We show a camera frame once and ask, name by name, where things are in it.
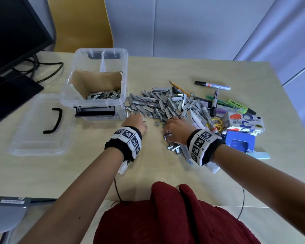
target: floor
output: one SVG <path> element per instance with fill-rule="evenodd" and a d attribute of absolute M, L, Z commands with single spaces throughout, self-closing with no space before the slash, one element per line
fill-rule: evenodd
<path fill-rule="evenodd" d="M 110 209 L 112 203 L 113 201 L 109 200 L 103 202 L 81 244 L 93 243 L 98 223 L 104 212 Z M 49 207 L 37 206 L 30 208 L 23 221 L 13 231 L 9 244 L 17 244 Z M 235 206 L 221 207 L 235 217 L 239 215 L 241 210 L 241 207 Z M 251 230 L 262 244 L 305 244 L 305 237 L 269 208 L 244 207 L 240 221 Z"/>

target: hand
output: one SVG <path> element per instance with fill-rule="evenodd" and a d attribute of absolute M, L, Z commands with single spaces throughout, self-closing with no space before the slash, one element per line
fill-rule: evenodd
<path fill-rule="evenodd" d="M 190 123 L 179 119 L 177 116 L 167 120 L 164 126 L 164 133 L 171 132 L 173 135 L 167 138 L 168 141 L 187 145 L 188 138 L 193 131 L 197 130 Z"/>
<path fill-rule="evenodd" d="M 142 136 L 147 131 L 147 126 L 143 122 L 143 116 L 141 113 L 130 114 L 130 116 L 126 118 L 125 121 L 122 123 L 122 127 L 126 126 L 136 127 L 137 129 L 139 129 Z"/>

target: green pen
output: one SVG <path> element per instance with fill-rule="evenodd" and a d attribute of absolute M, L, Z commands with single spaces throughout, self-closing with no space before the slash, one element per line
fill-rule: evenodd
<path fill-rule="evenodd" d="M 210 99 L 210 100 L 213 100 L 213 96 L 210 96 L 210 95 L 206 95 L 206 98 Z M 217 99 L 217 103 L 220 103 L 220 104 L 224 104 L 226 105 L 227 107 L 232 107 L 232 105 L 230 105 L 229 103 L 226 103 L 224 101 L 221 101 L 219 99 Z"/>

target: yellow chair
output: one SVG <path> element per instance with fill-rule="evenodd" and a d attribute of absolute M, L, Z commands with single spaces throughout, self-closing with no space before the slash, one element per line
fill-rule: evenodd
<path fill-rule="evenodd" d="M 48 0 L 57 41 L 54 51 L 113 48 L 104 0 Z"/>

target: tabletop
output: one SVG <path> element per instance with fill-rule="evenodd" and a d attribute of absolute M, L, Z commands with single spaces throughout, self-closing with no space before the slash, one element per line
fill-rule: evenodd
<path fill-rule="evenodd" d="M 43 83 L 42 93 L 60 93 L 73 53 L 40 52 L 38 57 L 40 62 L 65 63 L 62 72 Z M 35 80 L 48 76 L 56 67 L 41 66 Z M 230 91 L 220 91 L 219 99 L 241 102 L 263 118 L 265 131 L 256 137 L 256 147 L 270 154 L 271 159 L 264 162 L 305 182 L 305 128 L 269 63 L 129 57 L 128 93 L 170 86 L 169 80 L 201 98 L 212 95 L 214 89 L 196 86 L 196 80 L 230 86 Z M 0 122 L 0 196 L 58 198 L 103 151 L 105 142 L 122 122 L 77 118 L 65 155 L 13 156 L 8 147 L 30 102 Z M 166 149 L 162 127 L 154 126 L 152 118 L 147 118 L 147 126 L 138 157 L 124 175 L 116 176 L 123 200 L 149 199 L 151 185 L 163 181 L 173 186 L 187 184 L 199 200 L 213 205 L 242 205 L 241 186 L 224 171 L 212 174 L 204 166 L 191 166 L 183 156 Z M 114 184 L 106 199 L 118 200 Z M 248 192 L 245 206 L 265 207 Z"/>

